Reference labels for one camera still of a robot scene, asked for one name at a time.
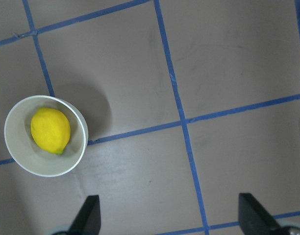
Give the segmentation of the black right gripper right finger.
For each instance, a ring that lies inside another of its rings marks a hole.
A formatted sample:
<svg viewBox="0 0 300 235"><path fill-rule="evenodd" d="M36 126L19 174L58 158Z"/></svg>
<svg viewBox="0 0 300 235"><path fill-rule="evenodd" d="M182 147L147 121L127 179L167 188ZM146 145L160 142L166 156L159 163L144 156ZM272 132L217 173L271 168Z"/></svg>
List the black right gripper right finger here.
<svg viewBox="0 0 300 235"><path fill-rule="evenodd" d="M278 223L251 193L239 193L238 223L245 235L300 235L300 226Z"/></svg>

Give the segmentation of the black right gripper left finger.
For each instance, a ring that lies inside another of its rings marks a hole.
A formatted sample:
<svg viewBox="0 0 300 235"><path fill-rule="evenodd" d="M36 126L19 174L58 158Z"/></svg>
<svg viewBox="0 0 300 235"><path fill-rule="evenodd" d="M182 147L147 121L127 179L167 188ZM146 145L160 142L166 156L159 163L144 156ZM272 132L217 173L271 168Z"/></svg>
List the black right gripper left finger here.
<svg viewBox="0 0 300 235"><path fill-rule="evenodd" d="M98 235L101 229L100 198L87 196L73 223L69 235Z"/></svg>

